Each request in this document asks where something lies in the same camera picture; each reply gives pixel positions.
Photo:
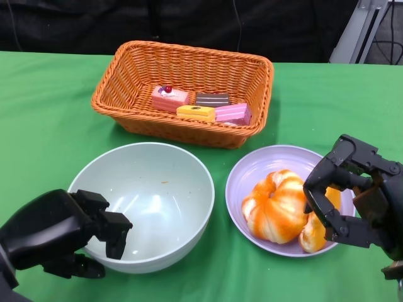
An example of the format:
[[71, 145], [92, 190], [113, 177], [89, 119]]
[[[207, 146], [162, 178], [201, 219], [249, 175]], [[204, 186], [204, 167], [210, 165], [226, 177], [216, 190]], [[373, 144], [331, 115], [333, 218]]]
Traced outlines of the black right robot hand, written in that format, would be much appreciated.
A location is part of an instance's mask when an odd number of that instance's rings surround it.
[[[375, 244], [392, 260], [402, 260], [402, 164], [383, 158], [378, 149], [341, 135], [304, 183], [305, 212], [314, 212], [325, 239], [368, 248]], [[326, 190], [350, 189], [359, 217], [342, 215]]]

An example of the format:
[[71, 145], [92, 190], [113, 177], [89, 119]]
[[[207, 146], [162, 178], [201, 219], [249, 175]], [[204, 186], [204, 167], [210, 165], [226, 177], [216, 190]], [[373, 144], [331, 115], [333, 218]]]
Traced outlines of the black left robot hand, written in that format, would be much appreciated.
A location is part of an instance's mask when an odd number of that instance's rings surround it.
[[77, 250], [96, 237], [106, 244], [106, 256], [120, 260], [133, 227], [122, 213], [107, 211], [98, 193], [63, 189], [49, 191], [20, 208], [1, 227], [1, 291], [16, 301], [17, 270], [41, 265], [55, 276], [101, 279], [105, 268]]

